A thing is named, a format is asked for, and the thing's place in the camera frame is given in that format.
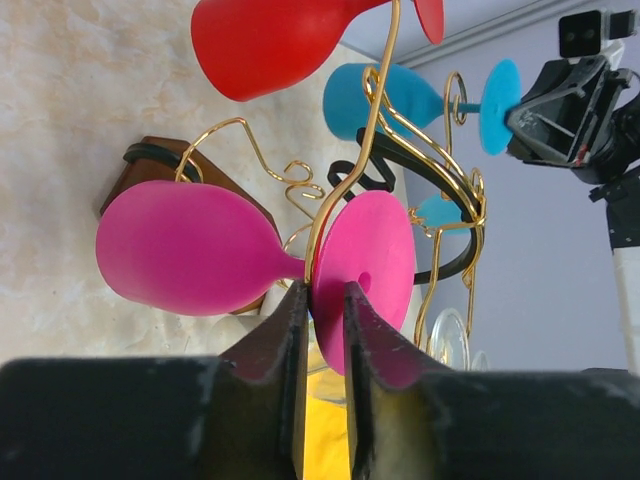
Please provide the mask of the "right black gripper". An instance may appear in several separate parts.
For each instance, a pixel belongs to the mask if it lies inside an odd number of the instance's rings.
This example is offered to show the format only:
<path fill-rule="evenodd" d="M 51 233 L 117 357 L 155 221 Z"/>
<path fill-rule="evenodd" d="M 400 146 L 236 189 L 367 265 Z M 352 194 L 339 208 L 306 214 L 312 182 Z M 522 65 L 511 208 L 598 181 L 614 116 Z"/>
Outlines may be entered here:
<path fill-rule="evenodd" d="M 529 165 L 569 169 L 590 185 L 621 177 L 639 160 L 639 98 L 617 105 L 636 76 L 612 69 L 603 55 L 545 63 L 508 111 L 508 154 Z"/>

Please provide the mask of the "pink wine glass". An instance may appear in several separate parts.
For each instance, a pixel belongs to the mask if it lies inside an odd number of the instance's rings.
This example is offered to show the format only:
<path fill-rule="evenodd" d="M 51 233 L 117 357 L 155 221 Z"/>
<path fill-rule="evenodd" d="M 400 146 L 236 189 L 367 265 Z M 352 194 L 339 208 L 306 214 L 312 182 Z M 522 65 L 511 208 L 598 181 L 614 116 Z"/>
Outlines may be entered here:
<path fill-rule="evenodd" d="M 415 268 L 408 215 L 390 193 L 349 201 L 307 271 L 250 201 L 222 187 L 171 181 L 144 182 L 113 200 L 99 222 L 95 254 L 117 294 L 187 316 L 231 312 L 280 279 L 308 280 L 319 349 L 338 374 L 345 371 L 345 286 L 358 284 L 374 311 L 400 328 Z"/>

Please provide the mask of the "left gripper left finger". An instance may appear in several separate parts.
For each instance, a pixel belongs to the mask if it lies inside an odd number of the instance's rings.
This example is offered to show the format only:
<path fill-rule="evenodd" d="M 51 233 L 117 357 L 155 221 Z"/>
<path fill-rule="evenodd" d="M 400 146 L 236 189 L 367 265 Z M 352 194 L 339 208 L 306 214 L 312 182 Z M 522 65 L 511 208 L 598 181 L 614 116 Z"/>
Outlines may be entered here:
<path fill-rule="evenodd" d="M 1 370 L 5 479 L 299 479 L 308 290 L 217 356 L 29 358 Z"/>

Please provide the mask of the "red wine glass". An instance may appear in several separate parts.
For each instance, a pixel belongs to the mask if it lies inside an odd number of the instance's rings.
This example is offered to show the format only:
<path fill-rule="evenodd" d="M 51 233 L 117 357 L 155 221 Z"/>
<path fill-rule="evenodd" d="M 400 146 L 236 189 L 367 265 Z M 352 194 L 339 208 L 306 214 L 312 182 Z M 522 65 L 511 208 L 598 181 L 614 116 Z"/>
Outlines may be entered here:
<path fill-rule="evenodd" d="M 190 34 L 207 80 L 246 102 L 289 88 L 331 55 L 349 24 L 381 1 L 200 1 Z"/>

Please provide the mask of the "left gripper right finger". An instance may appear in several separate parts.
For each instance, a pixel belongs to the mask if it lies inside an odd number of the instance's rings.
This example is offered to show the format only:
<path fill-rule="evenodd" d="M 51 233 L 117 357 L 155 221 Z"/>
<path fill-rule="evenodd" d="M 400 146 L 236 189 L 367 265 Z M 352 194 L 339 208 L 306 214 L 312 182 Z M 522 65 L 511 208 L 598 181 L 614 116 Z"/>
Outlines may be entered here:
<path fill-rule="evenodd" d="M 639 379 L 615 369 L 459 371 L 345 287 L 355 479 L 635 479 Z"/>

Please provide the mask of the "blue wine glass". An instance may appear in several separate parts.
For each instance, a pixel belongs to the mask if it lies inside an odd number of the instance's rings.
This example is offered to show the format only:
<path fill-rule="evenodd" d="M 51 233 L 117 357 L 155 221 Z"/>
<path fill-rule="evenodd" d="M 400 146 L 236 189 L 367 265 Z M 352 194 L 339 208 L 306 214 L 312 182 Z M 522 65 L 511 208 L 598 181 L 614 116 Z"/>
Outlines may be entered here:
<path fill-rule="evenodd" d="M 441 194 L 430 196 L 415 208 L 415 217 L 423 230 L 434 233 L 443 225 L 460 223 L 462 211 L 452 200 L 446 200 Z"/>
<path fill-rule="evenodd" d="M 367 123 L 370 104 L 362 84 L 365 63 L 343 64 L 333 71 L 323 93 L 323 115 L 330 132 L 341 140 L 352 141 L 357 130 Z M 394 64 L 387 76 L 385 91 L 392 107 L 409 122 L 423 129 L 455 106 L 444 99 L 426 80 L 412 70 Z M 510 59 L 499 62 L 491 71 L 477 104 L 459 102 L 460 114 L 479 115 L 479 133 L 483 150 L 498 155 L 506 150 L 512 132 L 506 125 L 510 109 L 521 100 L 521 80 Z"/>

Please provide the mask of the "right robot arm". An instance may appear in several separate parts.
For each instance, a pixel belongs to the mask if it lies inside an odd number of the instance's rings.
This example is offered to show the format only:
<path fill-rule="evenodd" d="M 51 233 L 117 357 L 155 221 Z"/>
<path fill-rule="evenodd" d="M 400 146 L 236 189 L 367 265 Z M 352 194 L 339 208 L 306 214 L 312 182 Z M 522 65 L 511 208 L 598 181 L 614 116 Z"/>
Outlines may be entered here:
<path fill-rule="evenodd" d="M 508 110 L 508 153 L 529 165 L 565 168 L 604 201 L 628 368 L 639 372 L 639 100 L 617 103 L 638 79 L 620 67 L 636 9 L 562 17 L 557 60 L 544 64 Z"/>

